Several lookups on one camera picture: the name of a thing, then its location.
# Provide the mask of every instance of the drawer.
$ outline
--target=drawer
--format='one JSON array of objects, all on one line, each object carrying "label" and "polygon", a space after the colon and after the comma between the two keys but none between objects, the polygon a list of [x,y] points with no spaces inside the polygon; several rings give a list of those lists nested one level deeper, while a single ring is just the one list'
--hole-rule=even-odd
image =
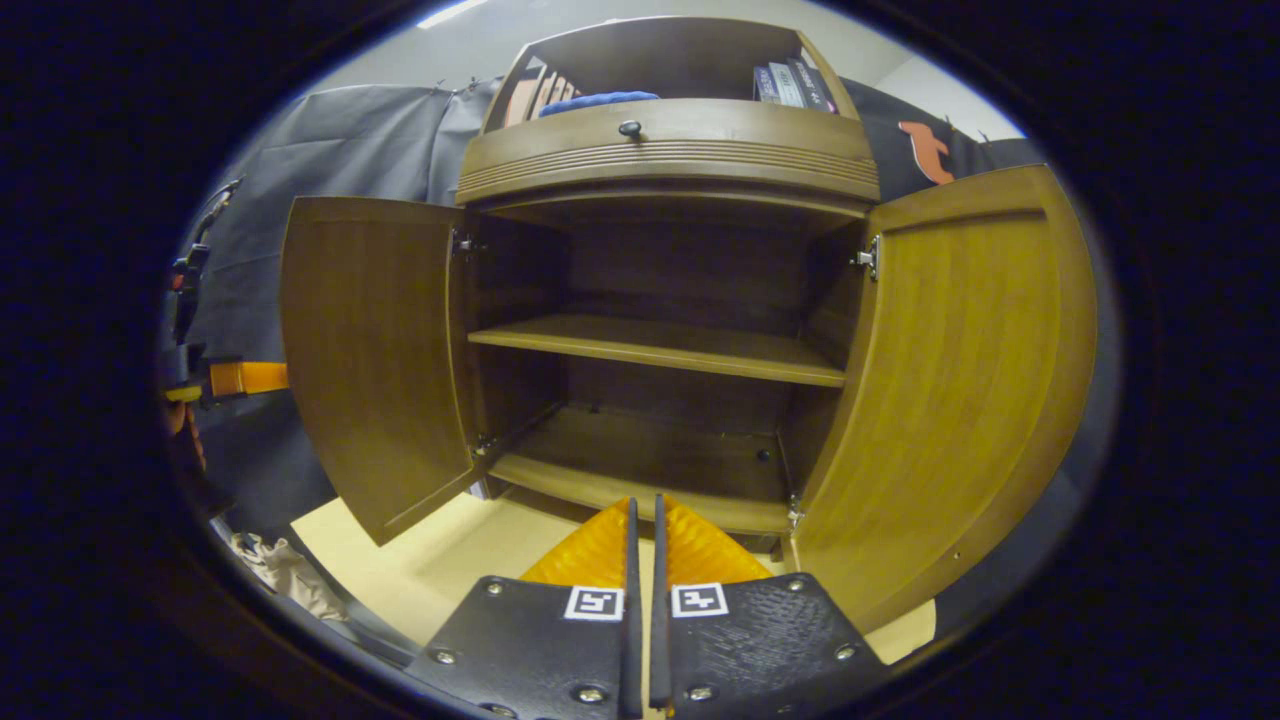
[{"label": "drawer", "polygon": [[[640,123],[639,138],[618,132]],[[484,133],[467,146],[458,204],[644,181],[754,183],[879,200],[879,178],[855,118],[746,100],[672,99],[571,110]]]}]

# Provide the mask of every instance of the bottom shelf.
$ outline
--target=bottom shelf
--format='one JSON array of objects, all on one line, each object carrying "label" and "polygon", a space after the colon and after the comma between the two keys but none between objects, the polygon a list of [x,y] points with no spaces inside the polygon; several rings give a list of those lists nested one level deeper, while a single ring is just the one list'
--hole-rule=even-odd
[{"label": "bottom shelf", "polygon": [[566,406],[520,438],[489,474],[590,507],[632,496],[645,520],[653,520],[645,498],[662,492],[726,532],[778,534],[788,527],[786,475],[769,436],[699,432]]}]

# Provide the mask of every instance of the white wall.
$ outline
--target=white wall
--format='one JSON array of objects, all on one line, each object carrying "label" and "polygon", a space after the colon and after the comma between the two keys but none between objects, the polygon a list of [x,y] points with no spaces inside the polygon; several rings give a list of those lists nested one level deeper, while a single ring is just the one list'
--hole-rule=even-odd
[{"label": "white wall", "polygon": [[938,118],[950,117],[956,129],[979,142],[979,131],[991,140],[1025,137],[1009,118],[966,85],[918,55],[874,83],[874,87]]},{"label": "white wall", "polygon": [[872,86],[913,56],[877,31],[805,0],[488,0],[428,29],[410,26],[307,92],[438,81],[444,88],[458,88],[472,76],[506,74],[526,42],[611,18],[649,15],[739,18],[791,27],[809,36],[837,73]]}]

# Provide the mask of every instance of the wooden shelf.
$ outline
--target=wooden shelf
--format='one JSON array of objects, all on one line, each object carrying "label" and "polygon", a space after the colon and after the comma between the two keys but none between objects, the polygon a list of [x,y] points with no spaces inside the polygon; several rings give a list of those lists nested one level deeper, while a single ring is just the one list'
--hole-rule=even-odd
[{"label": "wooden shelf", "polygon": [[[768,460],[760,460],[760,451]],[[787,530],[786,475],[777,439],[721,434],[566,406],[534,427],[489,474],[589,507],[668,493],[732,533]]]},{"label": "wooden shelf", "polygon": [[477,331],[481,345],[764,380],[842,387],[845,372],[799,340],[600,315],[547,315]]}]

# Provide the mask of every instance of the wooden cabinet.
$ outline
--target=wooden cabinet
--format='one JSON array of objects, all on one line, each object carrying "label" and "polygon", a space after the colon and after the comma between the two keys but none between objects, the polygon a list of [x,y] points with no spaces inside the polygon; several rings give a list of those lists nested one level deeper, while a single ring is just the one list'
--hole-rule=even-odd
[{"label": "wooden cabinet", "polygon": [[[481,138],[571,145],[559,117]],[[663,492],[782,538],[869,632],[1007,534],[1092,374],[1089,258],[1048,169],[852,209],[717,172],[467,209],[296,201],[291,382],[376,542],[484,475],[591,507]]]},{"label": "wooden cabinet", "polygon": [[[751,101],[753,68],[803,56],[829,88],[837,113]],[[535,65],[539,83],[566,78],[584,94],[639,90],[660,99],[503,127],[516,86]],[[531,115],[532,105],[525,111]],[[625,122],[639,123],[639,135],[621,135]],[[526,45],[467,147],[457,199],[498,210],[561,202],[566,193],[676,191],[773,195],[850,214],[879,200],[879,179],[849,94],[803,33],[746,20],[664,17]]]}]

